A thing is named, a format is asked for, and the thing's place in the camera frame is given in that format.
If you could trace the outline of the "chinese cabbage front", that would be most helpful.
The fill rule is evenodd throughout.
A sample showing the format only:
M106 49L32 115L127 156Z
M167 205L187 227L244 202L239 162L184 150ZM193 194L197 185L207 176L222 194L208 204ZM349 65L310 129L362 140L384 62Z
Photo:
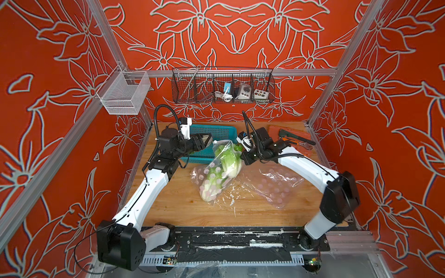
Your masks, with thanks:
M218 145L214 152L216 158L220 160L222 169L227 173L227 176L229 178L235 178L243 166L241 160L242 147L228 142L225 145Z

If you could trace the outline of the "chinese cabbage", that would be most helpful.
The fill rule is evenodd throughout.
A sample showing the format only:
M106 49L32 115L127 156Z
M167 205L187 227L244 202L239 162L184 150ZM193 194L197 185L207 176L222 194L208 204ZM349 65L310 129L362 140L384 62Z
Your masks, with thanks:
M204 167L197 170L196 182L202 200L212 202L227 186L229 177L220 166Z
M222 169L227 173L227 176L229 178L235 178L243 166L241 160L242 147L228 142L225 145L218 145L214 152L216 158L220 160Z

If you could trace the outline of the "clear zipper bag pink dots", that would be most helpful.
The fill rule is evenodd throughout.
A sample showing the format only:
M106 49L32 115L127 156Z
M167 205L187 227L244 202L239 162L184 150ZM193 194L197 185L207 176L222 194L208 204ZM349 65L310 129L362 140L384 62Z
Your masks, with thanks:
M241 172L243 147L231 140L213 141L214 159L206 166L197 166L191 172L191 181L198 186L200 197L210 203L217 199Z

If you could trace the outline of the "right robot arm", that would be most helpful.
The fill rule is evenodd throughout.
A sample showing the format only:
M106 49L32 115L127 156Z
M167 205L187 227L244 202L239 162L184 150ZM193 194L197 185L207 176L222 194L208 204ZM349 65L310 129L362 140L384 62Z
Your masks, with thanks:
M294 171L323 194L319 211L300 232L301 241L320 239L360 205L355 177L351 173L339 173L322 166L283 140L273 141L264 128L249 134L239 133L237 142L245 149L241 159L246 165L256 161L275 162Z

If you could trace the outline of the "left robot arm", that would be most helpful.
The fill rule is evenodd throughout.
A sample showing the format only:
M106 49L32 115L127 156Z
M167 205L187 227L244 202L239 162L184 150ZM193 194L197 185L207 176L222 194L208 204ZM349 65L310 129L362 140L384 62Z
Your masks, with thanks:
M140 186L111 221L104 220L98 227L97 256L100 262L134 271L147 251L175 247L174 225L158 222L143 230L144 220L178 169L180 159L209 147L212 141L210 133L185 136L173 128L158 134L155 149L143 167L144 179Z

